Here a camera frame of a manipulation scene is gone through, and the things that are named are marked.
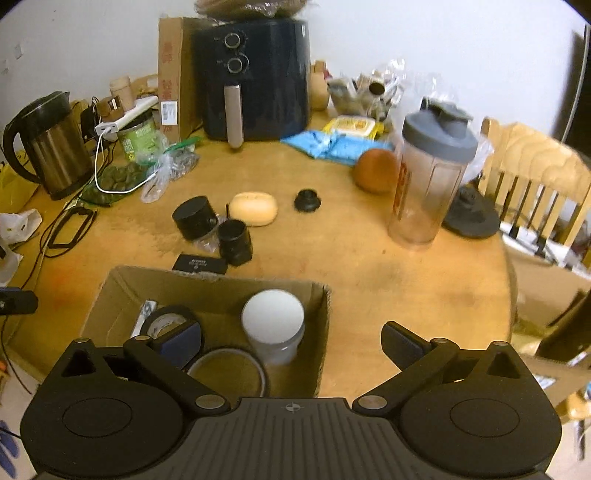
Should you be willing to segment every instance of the floor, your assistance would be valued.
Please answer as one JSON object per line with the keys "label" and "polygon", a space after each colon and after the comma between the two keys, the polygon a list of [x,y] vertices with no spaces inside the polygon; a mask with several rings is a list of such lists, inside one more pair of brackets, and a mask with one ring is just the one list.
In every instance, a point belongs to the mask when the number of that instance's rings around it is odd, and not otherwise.
{"label": "floor", "polygon": [[[17,371],[25,385],[34,391],[37,382],[22,372],[18,367]],[[11,431],[19,432],[19,423],[31,397],[25,392],[18,381],[11,377],[7,382],[0,397],[0,420],[8,424]],[[574,423],[569,423],[563,427],[562,440],[560,447],[554,455],[554,459],[548,469],[548,474],[554,480],[589,480],[591,478],[591,429],[586,435],[587,458],[583,462],[577,462],[577,453],[575,449],[576,439],[574,437]],[[22,448],[22,443],[17,440],[19,455],[16,459],[10,458],[16,467],[18,480],[29,480],[35,475],[35,470],[29,461],[27,453]],[[0,469],[0,480],[10,480],[10,476]]]}

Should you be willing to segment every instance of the black container lid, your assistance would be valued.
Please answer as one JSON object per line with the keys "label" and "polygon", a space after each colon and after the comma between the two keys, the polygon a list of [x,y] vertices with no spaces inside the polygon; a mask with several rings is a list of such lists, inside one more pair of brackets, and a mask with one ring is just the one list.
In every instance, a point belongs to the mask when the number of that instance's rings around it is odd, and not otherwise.
{"label": "black container lid", "polygon": [[315,190],[300,190],[294,200],[294,207],[298,212],[315,212],[320,208],[322,201]]}
{"label": "black container lid", "polygon": [[210,233],[217,225],[217,216],[206,196],[194,197],[177,207],[173,220],[185,240],[196,240]]}

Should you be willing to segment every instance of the air fryer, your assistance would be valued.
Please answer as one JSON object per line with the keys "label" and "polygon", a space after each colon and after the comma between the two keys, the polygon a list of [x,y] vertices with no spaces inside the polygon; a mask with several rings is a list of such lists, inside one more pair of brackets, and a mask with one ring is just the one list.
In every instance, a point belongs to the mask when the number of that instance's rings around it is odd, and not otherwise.
{"label": "air fryer", "polygon": [[238,148],[278,140],[310,120],[308,25],[282,18],[195,32],[196,78],[206,134]]}

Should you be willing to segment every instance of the white charging cable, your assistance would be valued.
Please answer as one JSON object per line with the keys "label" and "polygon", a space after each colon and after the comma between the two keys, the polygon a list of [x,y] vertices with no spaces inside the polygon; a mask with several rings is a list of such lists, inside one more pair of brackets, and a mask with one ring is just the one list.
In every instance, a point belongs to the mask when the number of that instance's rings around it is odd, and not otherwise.
{"label": "white charging cable", "polygon": [[143,185],[147,184],[150,180],[152,180],[155,176],[156,176],[156,172],[153,172],[152,175],[148,176],[147,179],[145,179],[143,182],[141,182],[140,184],[137,184],[135,187],[133,187],[130,190],[125,190],[123,192],[114,192],[111,190],[103,190],[102,188],[100,188],[99,185],[99,179],[98,179],[98,162],[99,162],[99,149],[103,155],[103,165],[105,163],[105,151],[103,150],[103,135],[111,133],[111,128],[108,128],[106,130],[103,130],[103,132],[99,135],[99,141],[96,144],[96,155],[95,155],[95,185],[96,188],[98,188],[101,192],[103,193],[115,193],[118,195],[123,195],[125,193],[131,193],[136,191],[137,189],[139,189],[140,187],[142,187]]}

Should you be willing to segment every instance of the chair backrest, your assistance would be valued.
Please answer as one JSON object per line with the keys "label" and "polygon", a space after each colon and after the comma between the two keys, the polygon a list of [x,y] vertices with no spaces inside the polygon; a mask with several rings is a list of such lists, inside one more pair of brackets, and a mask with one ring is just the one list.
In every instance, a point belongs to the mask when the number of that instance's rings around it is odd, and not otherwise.
{"label": "chair backrest", "polygon": [[549,238],[567,199],[576,208],[557,239],[570,247],[591,207],[591,173],[566,145],[523,124],[501,125],[485,118],[482,134],[495,153],[486,161],[478,185],[492,198],[501,220]]}

